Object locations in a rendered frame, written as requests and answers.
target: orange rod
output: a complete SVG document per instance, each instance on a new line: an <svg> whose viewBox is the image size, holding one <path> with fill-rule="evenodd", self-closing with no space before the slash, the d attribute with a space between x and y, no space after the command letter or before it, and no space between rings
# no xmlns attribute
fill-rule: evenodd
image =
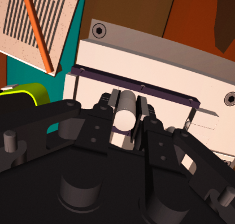
<svg viewBox="0 0 235 224"><path fill-rule="evenodd" d="M42 34L42 29L38 21L38 17L37 17L36 10L33 4L33 0L24 0L24 3L28 12L28 16L31 22L31 26L33 28L33 33L35 35L35 39L37 41L40 54L42 56L42 61L46 68L46 72L51 73L53 72L54 68L53 68L47 47L46 47L46 42Z"/></svg>

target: orange pencil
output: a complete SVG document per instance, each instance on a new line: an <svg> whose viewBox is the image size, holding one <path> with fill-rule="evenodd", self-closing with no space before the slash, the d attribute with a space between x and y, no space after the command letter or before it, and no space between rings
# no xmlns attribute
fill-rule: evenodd
<svg viewBox="0 0 235 224"><path fill-rule="evenodd" d="M35 35L35 39L37 41L37 45L40 51L40 54L42 56L42 61L44 63L44 66L46 68L47 73L53 72L54 68L51 62L50 55L48 53L47 47L46 47L46 42L44 40L43 34L42 34L42 29L38 21L38 17L36 14L36 10L33 4L33 0L24 0L28 15L29 15L29 20L31 22L31 26L33 28L33 33Z"/></svg>

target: dark purple strip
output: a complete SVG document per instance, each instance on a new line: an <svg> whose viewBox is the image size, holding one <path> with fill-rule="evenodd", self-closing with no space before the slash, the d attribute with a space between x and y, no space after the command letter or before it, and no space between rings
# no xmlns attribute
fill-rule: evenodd
<svg viewBox="0 0 235 224"><path fill-rule="evenodd" d="M201 104L197 98L192 96L181 94L172 90L167 90L158 86L143 83L130 78L114 75L108 72L102 72L78 64L75 64L72 67L71 73L92 80L101 81L111 85L116 85L128 90L133 90L139 93L165 99L174 103L179 103L185 106L193 107L196 109L198 109Z"/></svg>
<svg viewBox="0 0 235 224"><path fill-rule="evenodd" d="M117 129L115 126L112 127L112 132L118 133L118 134L123 134L126 136L130 136L130 130L129 131L121 131L121 130Z"/></svg>

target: teal surface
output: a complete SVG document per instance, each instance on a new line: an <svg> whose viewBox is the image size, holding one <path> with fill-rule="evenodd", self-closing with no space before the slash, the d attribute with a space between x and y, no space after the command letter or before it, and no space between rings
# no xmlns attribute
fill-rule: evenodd
<svg viewBox="0 0 235 224"><path fill-rule="evenodd" d="M64 80L71 67L75 64L77 51L77 43L79 40L79 31L84 9L85 0L80 0L71 29L66 41L64 52L61 58L62 71L56 77L52 77L44 72L41 72L25 63L22 63L11 57L7 57L7 84L29 84L41 83L46 88L51 102L63 99ZM47 133L51 133L58 129L58 124L48 128Z"/></svg>

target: brown panel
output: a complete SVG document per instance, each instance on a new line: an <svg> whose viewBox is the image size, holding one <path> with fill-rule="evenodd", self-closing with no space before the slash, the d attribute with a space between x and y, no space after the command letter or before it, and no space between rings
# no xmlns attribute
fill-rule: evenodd
<svg viewBox="0 0 235 224"><path fill-rule="evenodd" d="M7 55L0 52L0 88L7 85Z"/></svg>
<svg viewBox="0 0 235 224"><path fill-rule="evenodd" d="M235 62L234 0L174 0L163 38Z"/></svg>
<svg viewBox="0 0 235 224"><path fill-rule="evenodd" d="M92 19L162 37L173 0L86 0L79 40L88 38Z"/></svg>

